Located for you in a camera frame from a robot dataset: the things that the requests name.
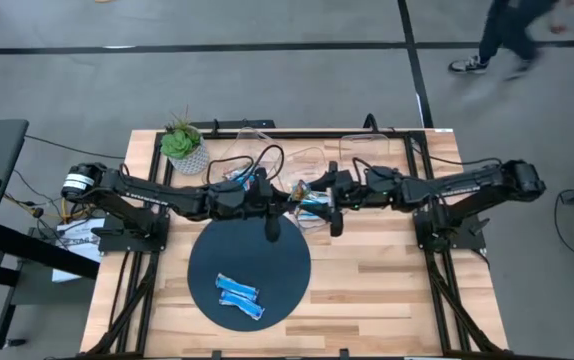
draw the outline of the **person's leg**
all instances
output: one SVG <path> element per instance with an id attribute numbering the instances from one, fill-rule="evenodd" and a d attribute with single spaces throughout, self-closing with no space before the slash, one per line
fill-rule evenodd
<path id="1" fill-rule="evenodd" d="M 489 59 L 496 56 L 498 48 L 502 44 L 500 33 L 498 32 L 498 19 L 507 8 L 509 0 L 494 0 L 487 13 L 483 38 L 478 45 L 478 56 L 480 62 L 486 64 Z"/>
<path id="2" fill-rule="evenodd" d="M 478 55 L 468 59 L 456 60 L 449 64 L 449 71 L 457 74 L 484 74 L 487 71 L 489 59 L 491 59 L 501 44 L 498 33 L 498 19 L 507 7 L 509 0 L 494 0 L 487 12 L 487 21 L 483 38 L 478 47 Z"/>
<path id="3" fill-rule="evenodd" d="M 554 4 L 554 0 L 519 0 L 516 6 L 507 6 L 497 25 L 503 45 L 522 60 L 533 61 L 537 57 L 536 43 L 527 27 L 552 10 Z"/>

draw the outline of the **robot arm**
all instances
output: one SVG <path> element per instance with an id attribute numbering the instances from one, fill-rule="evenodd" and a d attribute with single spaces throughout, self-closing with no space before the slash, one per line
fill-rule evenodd
<path id="1" fill-rule="evenodd" d="M 154 229 L 157 214 L 130 205 L 122 197 L 166 206 L 191 221 L 230 220 L 264 217 L 270 241 L 278 238 L 277 218 L 293 211 L 299 203 L 290 194 L 275 189 L 265 169 L 253 170 L 255 181 L 245 191 L 235 181 L 174 188 L 159 185 L 108 169 L 99 163 L 73 166 L 67 175 L 62 196 L 74 203 L 90 203 L 122 220 L 125 227 L 143 237 Z M 384 208 L 411 212 L 429 205 L 437 231 L 452 228 L 463 219 L 504 201 L 533 201 L 545 190 L 533 165 L 509 161 L 473 171 L 423 180 L 401 174 L 397 169 L 369 166 L 366 184 L 352 179 L 348 170 L 338 170 L 335 162 L 320 179 L 310 183 L 312 190 L 330 192 L 330 204 L 302 205 L 302 208 L 331 223 L 331 235 L 343 230 L 342 209 Z M 445 196 L 470 193 L 453 205 Z"/>

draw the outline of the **black circular mat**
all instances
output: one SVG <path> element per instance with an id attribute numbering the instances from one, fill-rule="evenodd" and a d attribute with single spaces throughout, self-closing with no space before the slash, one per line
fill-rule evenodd
<path id="1" fill-rule="evenodd" d="M 194 302 L 211 321 L 230 330 L 262 330 L 300 303 L 311 273 L 309 248 L 291 221 L 281 216 L 279 223 L 275 243 L 265 238 L 263 219 L 212 221 L 200 234 L 189 258 L 187 281 Z M 256 303 L 265 308 L 259 320 L 236 306 L 218 304 L 218 273 L 259 290 Z"/>

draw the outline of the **wooden table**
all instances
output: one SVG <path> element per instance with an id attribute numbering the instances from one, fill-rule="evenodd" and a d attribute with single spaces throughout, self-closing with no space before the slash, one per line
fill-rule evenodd
<path id="1" fill-rule="evenodd" d="M 262 131 L 271 136 L 272 130 Z M 132 176 L 147 178 L 155 136 L 156 131 L 132 132 L 126 158 Z M 433 156 L 460 160 L 453 132 L 427 130 L 427 139 Z M 208 140 L 212 159 L 220 158 L 232 142 Z M 318 147 L 327 161 L 339 157 L 338 139 L 277 142 L 286 154 Z M 381 157 L 378 164 L 395 166 L 406 173 L 403 142 L 389 142 L 390 155 Z M 166 163 L 164 158 L 161 160 L 159 183 Z M 419 156 L 416 162 L 422 171 Z M 460 166 L 436 161 L 432 166 L 436 177 L 462 171 Z M 172 177 L 173 186 L 201 184 L 200 176 L 174 172 Z M 441 354 L 425 260 L 416 245 L 410 214 L 375 209 L 351 212 L 345 216 L 341 237 L 331 238 L 327 230 L 306 235 L 312 273 L 301 303 L 285 320 L 251 333 L 219 327 L 192 301 L 187 264 L 192 244 L 206 224 L 172 214 L 168 246 L 158 268 L 146 356 L 210 356 L 212 350 L 222 350 L 223 356 L 338 356 L 341 348 L 348 348 L 352 356 Z M 452 256 L 463 305 L 494 343 L 506 347 L 486 264 L 467 250 L 452 251 Z M 95 345 L 107 329 L 122 259 L 122 253 L 102 259 L 81 351 Z M 143 261 L 141 274 L 147 262 Z M 129 268 L 128 264 L 118 311 L 124 301 Z M 453 315 L 446 303 L 445 309 L 452 346 L 458 349 Z M 139 319 L 137 309 L 128 350 L 134 349 Z"/>

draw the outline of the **gray floor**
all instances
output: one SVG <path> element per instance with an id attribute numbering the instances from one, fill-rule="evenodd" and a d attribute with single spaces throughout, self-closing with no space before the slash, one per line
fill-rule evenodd
<path id="1" fill-rule="evenodd" d="M 489 1 L 408 0 L 417 41 L 476 41 Z M 402 41 L 393 0 L 0 0 L 0 47 Z M 574 40 L 574 9 L 561 14 Z M 553 228 L 558 191 L 574 187 L 574 48 L 547 48 L 528 78 L 505 83 L 514 60 L 501 51 L 490 73 L 454 78 L 447 63 L 469 50 L 419 51 L 434 123 L 454 128 L 463 159 L 535 163 L 549 191 L 532 204 L 489 211 L 492 276 L 510 346 L 574 357 L 574 254 Z M 280 127 L 355 126 L 373 112 L 381 126 L 418 127 L 405 50 L 263 53 L 0 55 L 0 119 L 25 118 L 29 133 L 90 151 L 122 154 L 132 129 L 160 128 L 189 104 L 195 121 L 271 118 Z M 69 166 L 97 159 L 28 141 L 17 169 L 55 195 Z M 9 191 L 36 199 L 18 178 Z M 8 204 L 0 222 L 32 225 Z M 561 209 L 574 244 L 574 207 Z M 0 307 L 4 289 L 0 288 Z M 70 356 L 88 304 L 23 307 L 12 335 L 26 346 L 0 359 Z"/>

